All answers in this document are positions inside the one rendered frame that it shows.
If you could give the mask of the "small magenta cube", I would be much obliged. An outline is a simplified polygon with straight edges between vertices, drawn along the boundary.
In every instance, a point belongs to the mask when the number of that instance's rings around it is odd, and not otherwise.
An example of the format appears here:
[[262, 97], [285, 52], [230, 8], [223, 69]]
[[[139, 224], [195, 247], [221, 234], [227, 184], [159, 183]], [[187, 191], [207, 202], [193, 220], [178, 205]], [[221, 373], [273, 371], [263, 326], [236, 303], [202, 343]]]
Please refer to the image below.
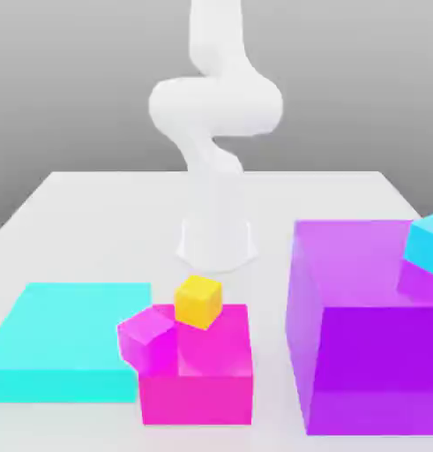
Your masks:
[[151, 306], [117, 325], [122, 359], [141, 377], [171, 373], [177, 366], [175, 322]]

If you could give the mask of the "large cyan box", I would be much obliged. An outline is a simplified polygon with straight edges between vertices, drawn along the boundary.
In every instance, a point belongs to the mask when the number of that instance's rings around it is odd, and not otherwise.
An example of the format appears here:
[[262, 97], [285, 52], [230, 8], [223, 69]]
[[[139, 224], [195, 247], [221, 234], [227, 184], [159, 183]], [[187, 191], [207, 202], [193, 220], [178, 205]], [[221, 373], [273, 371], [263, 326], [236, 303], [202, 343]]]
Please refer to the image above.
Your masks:
[[146, 282], [33, 282], [0, 325], [0, 403], [134, 403], [117, 326], [152, 303]]

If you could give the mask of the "small cyan cube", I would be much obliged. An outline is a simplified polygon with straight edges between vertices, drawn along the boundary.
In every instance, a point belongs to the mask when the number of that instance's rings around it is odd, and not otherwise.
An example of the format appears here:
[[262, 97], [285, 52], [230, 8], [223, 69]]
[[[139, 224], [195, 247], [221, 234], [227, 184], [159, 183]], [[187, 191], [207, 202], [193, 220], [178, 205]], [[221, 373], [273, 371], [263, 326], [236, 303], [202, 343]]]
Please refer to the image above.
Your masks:
[[411, 223], [404, 259], [433, 274], [433, 214]]

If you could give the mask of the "small yellow cube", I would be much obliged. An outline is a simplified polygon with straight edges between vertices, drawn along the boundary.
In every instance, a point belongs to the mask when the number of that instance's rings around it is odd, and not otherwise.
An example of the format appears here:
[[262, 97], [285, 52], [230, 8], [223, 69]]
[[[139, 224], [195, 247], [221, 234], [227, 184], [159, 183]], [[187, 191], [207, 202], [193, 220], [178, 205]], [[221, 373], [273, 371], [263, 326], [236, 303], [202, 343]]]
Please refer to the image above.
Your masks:
[[222, 284], [191, 275], [175, 290], [174, 306], [177, 321], [207, 330], [222, 311]]

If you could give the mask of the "large pink box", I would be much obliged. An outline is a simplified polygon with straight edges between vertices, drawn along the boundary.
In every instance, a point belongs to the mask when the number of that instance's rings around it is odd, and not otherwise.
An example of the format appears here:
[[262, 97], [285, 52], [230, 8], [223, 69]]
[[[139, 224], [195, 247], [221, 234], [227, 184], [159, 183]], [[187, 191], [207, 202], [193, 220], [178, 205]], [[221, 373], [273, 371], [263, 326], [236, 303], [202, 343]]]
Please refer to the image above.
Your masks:
[[224, 305], [207, 329], [175, 323], [177, 357], [138, 379], [142, 420], [151, 425], [249, 425], [253, 364], [248, 308]]

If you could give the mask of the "large purple box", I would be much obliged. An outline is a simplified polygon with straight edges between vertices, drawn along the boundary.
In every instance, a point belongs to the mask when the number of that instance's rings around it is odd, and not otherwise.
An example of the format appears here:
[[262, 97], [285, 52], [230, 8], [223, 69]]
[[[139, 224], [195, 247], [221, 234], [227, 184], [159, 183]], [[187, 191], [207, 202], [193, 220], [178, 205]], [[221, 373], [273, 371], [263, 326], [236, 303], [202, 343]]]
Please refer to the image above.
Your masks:
[[397, 290], [412, 222], [295, 224], [286, 334], [309, 435], [433, 435], [433, 305]]

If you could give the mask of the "small purple cube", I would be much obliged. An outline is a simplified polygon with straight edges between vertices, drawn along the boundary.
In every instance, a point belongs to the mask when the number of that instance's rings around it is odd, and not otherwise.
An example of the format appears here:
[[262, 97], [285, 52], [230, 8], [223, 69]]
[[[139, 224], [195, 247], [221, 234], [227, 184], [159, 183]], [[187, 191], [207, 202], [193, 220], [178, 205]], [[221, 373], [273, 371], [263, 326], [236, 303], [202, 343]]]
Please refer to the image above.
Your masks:
[[416, 302], [433, 305], [433, 274], [403, 260], [397, 290]]

